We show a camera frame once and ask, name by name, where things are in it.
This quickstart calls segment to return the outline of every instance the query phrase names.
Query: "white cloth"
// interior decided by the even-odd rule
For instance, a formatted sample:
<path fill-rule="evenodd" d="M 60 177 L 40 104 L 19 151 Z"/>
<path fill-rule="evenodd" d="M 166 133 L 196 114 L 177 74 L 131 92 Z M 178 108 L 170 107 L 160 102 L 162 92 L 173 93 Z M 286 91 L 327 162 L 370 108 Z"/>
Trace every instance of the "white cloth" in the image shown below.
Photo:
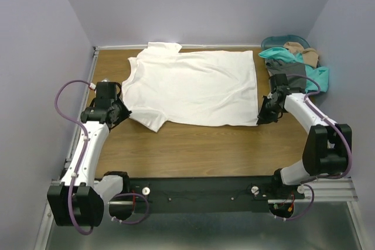
<path fill-rule="evenodd" d="M 129 58 L 122 83 L 130 118 L 157 132 L 167 120 L 203 126 L 255 126 L 258 114 L 253 52 L 178 53 L 177 43 L 149 43 Z"/>

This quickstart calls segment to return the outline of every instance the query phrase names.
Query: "gray cloth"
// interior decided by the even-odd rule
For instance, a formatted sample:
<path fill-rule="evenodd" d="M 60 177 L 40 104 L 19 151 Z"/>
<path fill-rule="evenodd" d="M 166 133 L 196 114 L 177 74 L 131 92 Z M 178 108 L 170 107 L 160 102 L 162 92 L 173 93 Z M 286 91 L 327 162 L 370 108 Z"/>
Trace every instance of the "gray cloth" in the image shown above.
<path fill-rule="evenodd" d="M 285 74 L 299 74 L 300 76 L 306 76 L 305 64 L 302 63 L 288 63 L 286 64 L 282 60 L 266 59 L 265 65 L 271 76 L 274 74 L 285 73 Z M 289 86 L 292 88 L 298 87 L 306 89 L 306 79 L 300 77 L 288 77 Z"/>

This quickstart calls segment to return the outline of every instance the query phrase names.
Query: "wooden table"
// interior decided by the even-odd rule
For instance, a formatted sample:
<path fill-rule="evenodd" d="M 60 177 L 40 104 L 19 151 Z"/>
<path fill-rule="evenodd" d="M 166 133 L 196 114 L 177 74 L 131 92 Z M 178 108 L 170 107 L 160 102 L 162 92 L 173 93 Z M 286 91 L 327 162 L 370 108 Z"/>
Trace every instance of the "wooden table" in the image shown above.
<path fill-rule="evenodd" d="M 268 73 L 258 56 L 260 49 L 250 50 L 254 52 L 260 105 L 262 96 L 270 91 Z M 128 58 L 136 57 L 140 51 L 100 51 L 93 82 L 105 78 L 123 82 L 130 74 Z M 291 114 L 284 114 L 277 124 L 256 127 L 205 127 L 167 122 L 158 133 L 127 119 L 106 140 L 96 177 L 113 170 L 126 171 L 130 177 L 269 175 L 301 159 L 306 137 Z"/>

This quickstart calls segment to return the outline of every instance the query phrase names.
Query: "beige cloth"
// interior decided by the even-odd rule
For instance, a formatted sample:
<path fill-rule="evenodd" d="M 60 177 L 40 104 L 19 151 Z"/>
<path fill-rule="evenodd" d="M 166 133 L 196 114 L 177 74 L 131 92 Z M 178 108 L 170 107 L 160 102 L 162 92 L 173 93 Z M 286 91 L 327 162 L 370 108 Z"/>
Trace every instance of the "beige cloth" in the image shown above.
<path fill-rule="evenodd" d="M 304 59 L 304 63 L 312 66 L 313 68 L 316 68 L 319 55 L 314 48 L 305 49 L 298 42 L 286 42 L 286 44 L 284 44 L 284 48 L 288 49 L 289 52 L 291 52 L 293 55 L 301 53 L 302 58 Z"/>

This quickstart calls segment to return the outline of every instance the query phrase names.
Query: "teal cloth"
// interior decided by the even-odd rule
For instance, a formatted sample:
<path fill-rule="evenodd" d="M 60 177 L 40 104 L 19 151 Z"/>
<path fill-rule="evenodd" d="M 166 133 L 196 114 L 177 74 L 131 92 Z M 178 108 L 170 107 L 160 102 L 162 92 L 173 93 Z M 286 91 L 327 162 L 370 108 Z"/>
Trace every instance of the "teal cloth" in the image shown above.
<path fill-rule="evenodd" d="M 267 50 L 262 51 L 259 53 L 259 56 L 265 59 L 274 59 L 274 60 L 282 60 L 285 63 L 304 63 L 304 59 L 302 58 L 302 54 L 298 53 L 297 55 L 293 55 L 289 52 L 288 49 L 283 47 L 274 47 L 269 48 Z M 328 80 L 329 80 L 329 68 L 327 67 L 318 67 L 313 68 L 308 64 L 305 65 L 306 76 L 315 80 L 319 86 L 321 87 L 322 92 L 327 92 L 328 90 Z M 317 91 L 317 86 L 311 82 L 306 82 L 306 93 L 310 91 Z"/>

